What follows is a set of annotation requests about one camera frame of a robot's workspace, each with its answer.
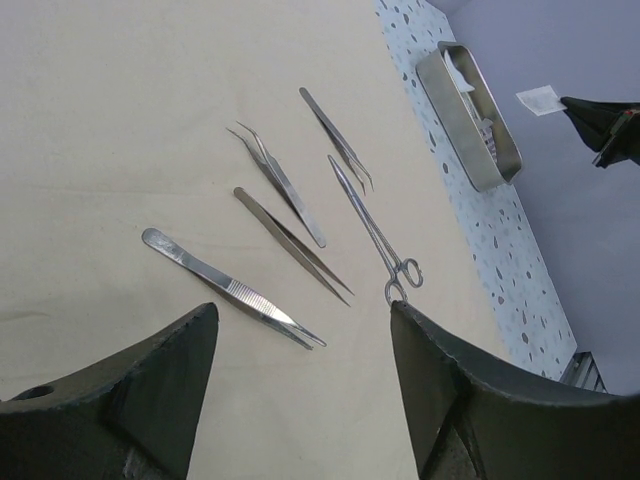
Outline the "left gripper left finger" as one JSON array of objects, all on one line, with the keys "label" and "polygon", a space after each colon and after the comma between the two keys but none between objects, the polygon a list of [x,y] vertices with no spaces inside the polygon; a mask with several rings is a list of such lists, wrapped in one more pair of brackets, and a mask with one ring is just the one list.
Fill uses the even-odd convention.
[{"label": "left gripper left finger", "polygon": [[4,479],[184,479],[219,330],[204,303],[1,404]]}]

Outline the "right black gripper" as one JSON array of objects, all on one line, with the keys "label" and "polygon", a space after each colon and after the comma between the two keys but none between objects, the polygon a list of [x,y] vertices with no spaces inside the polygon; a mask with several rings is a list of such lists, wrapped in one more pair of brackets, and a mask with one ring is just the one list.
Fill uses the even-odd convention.
[{"label": "right black gripper", "polygon": [[560,103],[583,143],[598,152],[595,167],[606,169],[626,160],[639,164],[638,102],[596,102],[563,96]]}]

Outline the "clear small plastic packet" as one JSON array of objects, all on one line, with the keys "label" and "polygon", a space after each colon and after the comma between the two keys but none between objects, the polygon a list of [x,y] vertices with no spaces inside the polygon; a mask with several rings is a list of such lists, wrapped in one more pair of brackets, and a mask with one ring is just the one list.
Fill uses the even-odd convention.
[{"label": "clear small plastic packet", "polygon": [[566,109],[551,85],[518,92],[516,97],[524,107],[538,117]]}]

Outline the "beige cloth wrap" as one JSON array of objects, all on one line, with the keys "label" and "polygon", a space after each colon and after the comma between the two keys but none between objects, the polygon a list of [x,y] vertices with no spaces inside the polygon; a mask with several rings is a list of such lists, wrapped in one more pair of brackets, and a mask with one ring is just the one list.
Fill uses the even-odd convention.
[{"label": "beige cloth wrap", "polygon": [[[368,169],[364,201],[424,273],[409,300],[503,355],[496,321],[370,1],[1,5],[1,395],[73,373],[195,306],[220,313],[193,479],[413,479],[387,271],[307,88]],[[319,248],[243,141],[254,129]],[[311,276],[242,187],[353,292]],[[327,343],[308,350],[147,246],[156,228]]]}]

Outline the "serrated steel forceps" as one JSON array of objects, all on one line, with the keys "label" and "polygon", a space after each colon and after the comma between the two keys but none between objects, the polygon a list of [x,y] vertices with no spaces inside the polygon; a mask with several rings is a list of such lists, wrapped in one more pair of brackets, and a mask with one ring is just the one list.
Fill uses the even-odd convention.
[{"label": "serrated steel forceps", "polygon": [[324,340],[300,325],[259,292],[196,258],[160,230],[153,227],[146,228],[141,234],[141,239],[147,246],[217,288],[229,299],[256,315],[260,321],[304,348],[313,349],[296,333],[302,334],[321,347],[327,346]]}]

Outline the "curved tip steel tweezers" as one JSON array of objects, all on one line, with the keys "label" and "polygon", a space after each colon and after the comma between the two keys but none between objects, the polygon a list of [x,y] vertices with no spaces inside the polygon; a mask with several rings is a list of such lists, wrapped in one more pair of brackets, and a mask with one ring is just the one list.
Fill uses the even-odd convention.
[{"label": "curved tip steel tweezers", "polygon": [[227,130],[244,142],[247,150],[258,167],[298,216],[317,246],[319,248],[325,248],[327,246],[325,235],[322,233],[319,224],[301,199],[297,190],[290,182],[276,158],[271,155],[254,129],[239,121],[237,121],[237,124],[246,129],[253,136],[256,147],[253,147],[245,137],[241,136],[234,130],[230,128],[227,128]]}]

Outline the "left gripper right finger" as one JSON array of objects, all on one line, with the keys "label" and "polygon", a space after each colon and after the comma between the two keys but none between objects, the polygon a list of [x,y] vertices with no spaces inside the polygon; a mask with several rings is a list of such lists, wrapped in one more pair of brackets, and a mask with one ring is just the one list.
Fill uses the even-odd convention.
[{"label": "left gripper right finger", "polygon": [[390,325],[419,478],[638,478],[638,395],[530,373],[403,301]]}]

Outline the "stainless steel tray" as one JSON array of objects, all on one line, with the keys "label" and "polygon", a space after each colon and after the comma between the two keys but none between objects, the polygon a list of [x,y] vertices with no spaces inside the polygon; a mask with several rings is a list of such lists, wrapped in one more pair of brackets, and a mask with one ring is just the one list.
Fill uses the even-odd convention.
[{"label": "stainless steel tray", "polygon": [[[446,49],[474,91],[457,90],[443,60]],[[471,51],[440,41],[417,63],[416,74],[473,188],[484,192],[511,184],[522,157]]]}]

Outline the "pointed straight steel tweezers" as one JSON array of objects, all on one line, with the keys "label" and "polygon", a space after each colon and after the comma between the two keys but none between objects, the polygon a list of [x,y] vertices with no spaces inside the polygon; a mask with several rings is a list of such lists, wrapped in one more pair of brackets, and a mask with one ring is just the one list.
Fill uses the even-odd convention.
[{"label": "pointed straight steel tweezers", "polygon": [[267,211],[256,199],[242,187],[235,187],[233,194],[246,209],[262,224],[272,237],[286,250],[311,276],[335,295],[341,302],[350,303],[326,279],[329,277],[351,295],[354,292],[293,232]]}]

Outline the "steel hemostat clamp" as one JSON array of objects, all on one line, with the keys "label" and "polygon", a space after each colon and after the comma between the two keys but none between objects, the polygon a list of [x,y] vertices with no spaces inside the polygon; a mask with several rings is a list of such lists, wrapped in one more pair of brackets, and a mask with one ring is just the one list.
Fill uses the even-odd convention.
[{"label": "steel hemostat clamp", "polygon": [[391,246],[379,226],[372,218],[371,214],[368,212],[364,202],[356,193],[343,169],[337,164],[336,160],[331,155],[327,155],[327,159],[339,184],[358,214],[379,256],[381,257],[386,270],[389,273],[389,279],[384,287],[384,296],[387,304],[391,306],[394,301],[403,301],[407,303],[408,295],[406,289],[399,280],[399,275],[404,275],[412,288],[420,288],[424,283],[424,275],[419,263],[411,257],[404,259],[400,258],[396,250]]}]

